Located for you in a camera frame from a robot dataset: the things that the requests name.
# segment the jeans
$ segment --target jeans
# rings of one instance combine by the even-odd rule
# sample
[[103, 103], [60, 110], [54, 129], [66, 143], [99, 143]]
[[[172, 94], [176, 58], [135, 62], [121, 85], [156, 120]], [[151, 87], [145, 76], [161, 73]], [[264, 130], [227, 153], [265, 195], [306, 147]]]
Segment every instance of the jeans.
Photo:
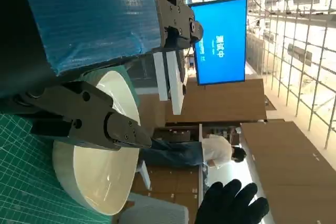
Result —
[[203, 163], [201, 142], [170, 143], [152, 139], [152, 147], [140, 150], [140, 159], [147, 165], [190, 167]]

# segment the black bracket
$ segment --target black bracket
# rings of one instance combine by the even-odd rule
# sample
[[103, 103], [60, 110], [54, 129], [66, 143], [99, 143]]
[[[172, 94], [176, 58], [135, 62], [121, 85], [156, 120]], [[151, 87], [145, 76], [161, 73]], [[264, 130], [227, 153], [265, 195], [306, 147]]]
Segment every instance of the black bracket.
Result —
[[113, 109], [113, 99], [87, 82], [69, 82], [0, 100], [1, 111], [31, 119], [31, 133], [82, 147], [145, 148], [151, 138]]

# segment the white shirt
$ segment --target white shirt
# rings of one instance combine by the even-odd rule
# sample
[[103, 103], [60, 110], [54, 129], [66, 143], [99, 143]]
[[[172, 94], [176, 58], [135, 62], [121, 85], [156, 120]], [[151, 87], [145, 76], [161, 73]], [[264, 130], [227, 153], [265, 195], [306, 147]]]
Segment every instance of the white shirt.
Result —
[[232, 157], [232, 146], [223, 136], [209, 135], [202, 140], [203, 161], [213, 160], [217, 169], [229, 163]]

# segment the green cutting mat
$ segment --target green cutting mat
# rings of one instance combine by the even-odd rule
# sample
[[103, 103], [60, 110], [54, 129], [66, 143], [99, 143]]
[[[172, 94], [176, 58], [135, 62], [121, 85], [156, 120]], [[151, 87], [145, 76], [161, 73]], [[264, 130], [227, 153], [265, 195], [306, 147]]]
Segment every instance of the green cutting mat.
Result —
[[67, 195], [53, 169], [52, 141], [30, 135], [30, 128], [0, 114], [0, 223], [111, 223]]

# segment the person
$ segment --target person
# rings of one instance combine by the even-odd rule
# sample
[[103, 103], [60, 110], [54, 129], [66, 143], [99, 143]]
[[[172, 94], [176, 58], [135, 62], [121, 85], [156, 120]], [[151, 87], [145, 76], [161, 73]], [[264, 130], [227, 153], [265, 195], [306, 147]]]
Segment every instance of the person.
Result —
[[250, 183], [241, 190], [242, 183], [233, 179], [223, 186], [211, 185], [196, 214], [195, 224], [258, 224], [269, 213], [267, 199], [260, 197], [253, 203], [258, 187]]
[[141, 149], [139, 157], [147, 165], [188, 167], [205, 163], [219, 169], [231, 160], [242, 162], [246, 152], [231, 146], [223, 136], [208, 135], [201, 142], [170, 143], [152, 139], [152, 147]]

